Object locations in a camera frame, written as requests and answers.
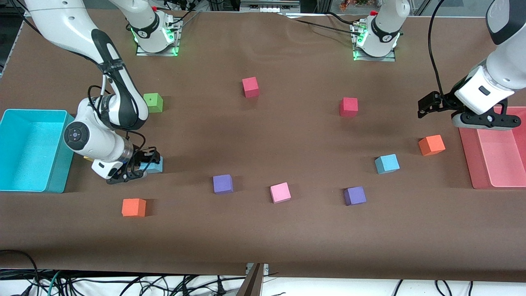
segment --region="brown paper tabletop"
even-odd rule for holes
[[[0,194],[0,248],[46,269],[243,274],[246,262],[268,262],[292,277],[526,280],[526,192],[472,189],[450,113],[417,119],[417,101],[437,89],[429,18],[406,21],[395,63],[375,63],[353,61],[345,33],[271,13],[201,13],[178,57],[137,57],[119,11],[89,14],[139,91],[164,98],[140,130],[164,172],[106,185],[75,155],[65,193]],[[483,18],[440,18],[433,49],[449,91],[494,45]],[[241,87],[252,76],[256,102]],[[93,64],[24,26],[0,112],[74,114],[100,81]],[[344,96],[359,100],[354,119],[338,115]],[[510,103],[526,104],[524,92]],[[447,149],[424,157],[418,139],[434,134]],[[374,159],[392,153],[401,169],[378,175]],[[213,193],[220,174],[234,177],[235,193]],[[272,204],[269,187],[281,182],[292,199]],[[345,206],[353,186],[367,203]],[[149,216],[123,218],[124,198],[147,199]],[[25,260],[1,256],[0,266]]]

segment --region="gray bracket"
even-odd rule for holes
[[[252,269],[252,267],[254,266],[254,263],[247,263],[247,266],[245,267],[245,274],[248,275],[248,273],[250,272],[250,270]],[[269,269],[268,269],[268,264],[264,264],[263,265],[263,269],[264,269],[264,274],[263,275],[268,275],[269,274]]]

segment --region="white floor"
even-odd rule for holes
[[[132,280],[133,278],[96,278],[96,280]],[[182,277],[168,277],[168,285],[173,288],[181,281]],[[215,281],[216,276],[202,276],[196,278],[189,284],[196,287],[207,282]],[[241,286],[242,280],[225,281],[225,290],[232,290]],[[309,278],[266,278],[263,284],[261,296],[275,296],[281,293],[283,296],[392,296],[398,280],[357,280],[357,279],[309,279]],[[453,296],[467,296],[468,282],[448,281]],[[86,296],[118,296],[126,284],[114,283],[89,283],[79,282],[75,287]],[[28,287],[26,280],[0,281],[0,296],[12,296],[21,294]],[[139,295],[140,285],[134,284],[123,296]],[[35,296],[36,289],[32,290],[31,296]],[[210,290],[196,290],[191,295],[209,295]],[[475,282],[471,293],[473,296],[524,296],[526,295],[526,283],[505,282]],[[162,296],[162,290],[153,288],[144,296]],[[404,280],[398,296],[440,296],[434,287],[434,281]]]

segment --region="foam cube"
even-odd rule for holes
[[[379,174],[387,174],[400,169],[395,154],[380,156],[375,160],[375,164]]]
[[[161,113],[163,111],[163,98],[158,93],[144,94],[143,98],[148,105],[148,112]]]
[[[243,79],[243,90],[245,97],[255,97],[259,95],[258,81],[255,77]]]
[[[232,181],[232,176],[230,175],[214,176],[214,192],[216,194],[233,193],[234,184]]]
[[[143,199],[123,200],[123,217],[144,217],[146,215],[146,201]]]
[[[440,135],[428,136],[418,142],[423,156],[440,153],[446,149]]]
[[[147,162],[141,162],[140,163],[140,170],[144,170],[148,163]],[[159,163],[151,162],[148,168],[146,169],[146,172],[148,174],[155,174],[155,173],[162,173],[163,172],[163,157],[160,157]]]
[[[284,202],[290,200],[289,184],[287,182],[274,185],[270,187],[270,194],[272,195],[272,202]]]
[[[345,204],[346,205],[355,205],[364,203],[367,201],[365,198],[365,192],[363,191],[363,187],[353,187],[353,188],[347,188],[343,192],[343,195],[345,197]]]
[[[340,116],[355,117],[358,114],[358,99],[355,97],[344,97],[340,102]]]

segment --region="pink bin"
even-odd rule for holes
[[[526,107],[507,113],[522,124],[510,131],[459,129],[475,189],[526,189]]]

